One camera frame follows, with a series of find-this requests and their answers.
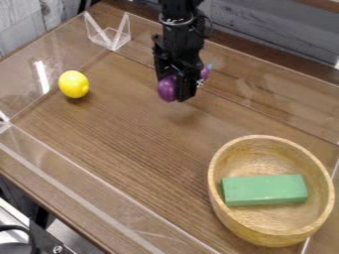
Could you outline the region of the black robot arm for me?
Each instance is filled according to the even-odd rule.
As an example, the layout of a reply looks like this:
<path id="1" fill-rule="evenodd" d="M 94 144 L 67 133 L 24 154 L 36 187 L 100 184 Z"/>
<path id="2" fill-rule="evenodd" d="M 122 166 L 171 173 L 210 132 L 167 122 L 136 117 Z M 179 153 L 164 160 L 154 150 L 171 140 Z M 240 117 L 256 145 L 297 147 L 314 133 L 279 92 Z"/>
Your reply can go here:
<path id="1" fill-rule="evenodd" d="M 152 35 L 152 55 L 158 93 L 167 102 L 192 98 L 208 76 L 210 69 L 200 59 L 208 20 L 199 9 L 203 1 L 159 0 L 163 33 Z"/>

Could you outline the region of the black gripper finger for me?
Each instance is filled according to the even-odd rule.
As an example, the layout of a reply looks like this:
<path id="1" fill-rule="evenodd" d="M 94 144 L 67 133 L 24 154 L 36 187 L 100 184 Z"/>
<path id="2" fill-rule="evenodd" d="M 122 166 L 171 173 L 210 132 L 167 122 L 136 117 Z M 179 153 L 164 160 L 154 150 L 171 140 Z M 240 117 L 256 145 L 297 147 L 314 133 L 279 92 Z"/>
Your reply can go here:
<path id="1" fill-rule="evenodd" d="M 198 82 L 202 79 L 203 66 L 184 66 L 176 72 L 176 99 L 186 101 L 196 95 Z"/>
<path id="2" fill-rule="evenodd" d="M 166 43 L 166 38 L 159 35 L 152 35 L 152 55 L 154 55 L 154 65 L 158 80 L 175 73 L 172 53 Z"/>

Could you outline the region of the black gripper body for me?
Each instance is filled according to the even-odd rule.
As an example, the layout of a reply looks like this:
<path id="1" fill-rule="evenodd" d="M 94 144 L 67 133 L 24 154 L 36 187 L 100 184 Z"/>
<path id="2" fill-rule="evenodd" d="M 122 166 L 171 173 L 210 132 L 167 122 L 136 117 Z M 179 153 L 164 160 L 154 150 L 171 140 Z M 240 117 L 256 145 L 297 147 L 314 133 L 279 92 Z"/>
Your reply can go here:
<path id="1" fill-rule="evenodd" d="M 166 43 L 172 53 L 175 73 L 184 66 L 203 65 L 200 50 L 204 47 L 204 40 L 210 37 L 212 28 L 206 27 L 207 16 L 195 16 L 188 20 L 164 21 L 163 25 Z"/>

